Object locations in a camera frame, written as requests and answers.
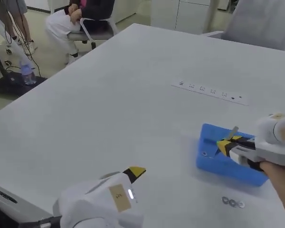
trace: person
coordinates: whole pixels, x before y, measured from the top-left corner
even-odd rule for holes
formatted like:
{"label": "person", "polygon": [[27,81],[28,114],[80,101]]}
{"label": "person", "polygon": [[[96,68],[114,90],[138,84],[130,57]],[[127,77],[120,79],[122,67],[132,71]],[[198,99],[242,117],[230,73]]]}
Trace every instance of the person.
{"label": "person", "polygon": [[12,39],[21,45],[20,38],[15,34],[12,21],[9,16],[11,13],[17,27],[21,31],[24,38],[24,51],[27,55],[31,55],[37,49],[34,40],[31,38],[29,24],[25,17],[25,13],[28,8],[24,0],[0,0],[0,20],[4,23],[6,31],[12,37]]}
{"label": "person", "polygon": [[260,164],[260,167],[269,177],[285,208],[285,167],[275,165],[266,161],[262,162]]}
{"label": "person", "polygon": [[46,19],[48,36],[60,47],[67,56],[66,64],[72,64],[81,56],[75,43],[67,38],[70,32],[83,31],[80,26],[81,18],[93,19],[86,21],[88,31],[103,29],[107,26],[103,19],[110,18],[114,0],[71,0],[70,4]]}

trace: blue foam holder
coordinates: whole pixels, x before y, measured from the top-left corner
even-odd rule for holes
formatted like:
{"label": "blue foam holder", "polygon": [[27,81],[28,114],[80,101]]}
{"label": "blue foam holder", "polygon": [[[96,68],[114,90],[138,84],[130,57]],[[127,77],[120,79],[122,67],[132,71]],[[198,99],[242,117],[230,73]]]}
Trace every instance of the blue foam holder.
{"label": "blue foam holder", "polygon": [[[218,150],[217,141],[226,138],[230,132],[231,130],[229,129],[217,127],[207,123],[204,124],[199,138],[196,166],[199,169],[222,176],[232,177],[250,185],[263,185],[266,180],[268,180],[268,177],[263,173],[241,166],[222,153],[215,155]],[[240,132],[238,132],[236,135],[249,138],[254,137],[253,135]]]}

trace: washer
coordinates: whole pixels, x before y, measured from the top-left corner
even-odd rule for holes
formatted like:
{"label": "washer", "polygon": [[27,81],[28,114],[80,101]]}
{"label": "washer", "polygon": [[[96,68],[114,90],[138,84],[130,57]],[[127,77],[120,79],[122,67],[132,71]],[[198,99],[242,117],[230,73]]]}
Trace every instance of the washer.
{"label": "washer", "polygon": [[245,207],[245,203],[243,201],[237,202],[237,205],[238,205],[239,208],[244,208]]}
{"label": "washer", "polygon": [[235,208],[238,205],[238,203],[232,199],[232,200],[229,200],[229,205]]}
{"label": "washer", "polygon": [[222,197],[222,201],[224,204],[229,204],[229,199],[225,196]]}

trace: water bottle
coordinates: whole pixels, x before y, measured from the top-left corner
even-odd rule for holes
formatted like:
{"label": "water bottle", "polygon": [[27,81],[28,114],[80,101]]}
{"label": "water bottle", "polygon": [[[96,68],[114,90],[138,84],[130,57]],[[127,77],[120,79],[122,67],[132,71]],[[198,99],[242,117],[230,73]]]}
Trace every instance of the water bottle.
{"label": "water bottle", "polygon": [[21,75],[26,85],[33,85],[36,83],[36,76],[29,64],[22,64],[20,62]]}

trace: seated person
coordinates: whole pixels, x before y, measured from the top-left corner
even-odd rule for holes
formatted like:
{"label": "seated person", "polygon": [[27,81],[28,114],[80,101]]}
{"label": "seated person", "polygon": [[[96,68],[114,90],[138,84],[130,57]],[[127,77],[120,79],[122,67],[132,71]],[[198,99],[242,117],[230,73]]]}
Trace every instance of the seated person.
{"label": "seated person", "polygon": [[82,31],[79,23],[81,18],[93,19],[93,21],[85,21],[88,31],[107,26],[106,21],[99,20],[110,18],[114,2],[114,0],[71,0],[64,10],[48,16],[46,32],[68,56],[68,64],[75,62],[80,56],[75,43],[69,40],[67,35],[70,32]]}

